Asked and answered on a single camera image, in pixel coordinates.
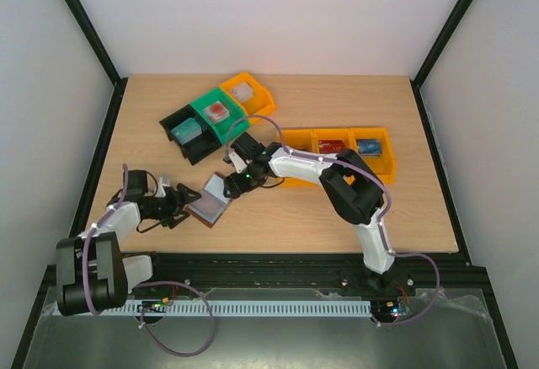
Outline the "brown leather card holder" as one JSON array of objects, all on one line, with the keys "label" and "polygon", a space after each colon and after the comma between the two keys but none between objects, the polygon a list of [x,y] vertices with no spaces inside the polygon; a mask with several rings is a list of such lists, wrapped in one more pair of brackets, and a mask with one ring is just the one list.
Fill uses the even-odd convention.
[{"label": "brown leather card holder", "polygon": [[200,198],[189,204],[186,211],[205,226],[212,228],[232,203],[224,196],[224,177],[214,173],[200,191]]}]

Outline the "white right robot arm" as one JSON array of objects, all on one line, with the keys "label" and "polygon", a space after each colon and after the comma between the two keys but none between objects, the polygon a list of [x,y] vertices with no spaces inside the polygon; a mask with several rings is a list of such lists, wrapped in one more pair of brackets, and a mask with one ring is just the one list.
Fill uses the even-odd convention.
[{"label": "white right robot arm", "polygon": [[243,133],[226,145],[224,160],[236,169],[224,179],[224,196],[229,199],[262,187],[268,178],[299,179],[321,186],[335,212],[353,226],[360,240],[369,288],[383,295],[395,287],[395,257],[384,223],[391,201],[384,184],[357,152],[345,149],[320,154],[281,142],[265,146]]}]

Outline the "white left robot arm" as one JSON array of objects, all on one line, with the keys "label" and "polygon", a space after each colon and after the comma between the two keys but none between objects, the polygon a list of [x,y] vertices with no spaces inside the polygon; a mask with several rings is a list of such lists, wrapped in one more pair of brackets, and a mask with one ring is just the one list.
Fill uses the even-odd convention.
[{"label": "white left robot arm", "polygon": [[146,170],[123,167],[123,184],[105,207],[103,216],[74,238],[56,245],[56,304],[63,316],[99,315],[122,307],[132,289],[152,277],[152,257],[124,257],[120,245],[130,233],[177,227],[189,217],[186,206],[201,193],[184,184],[171,185]]}]

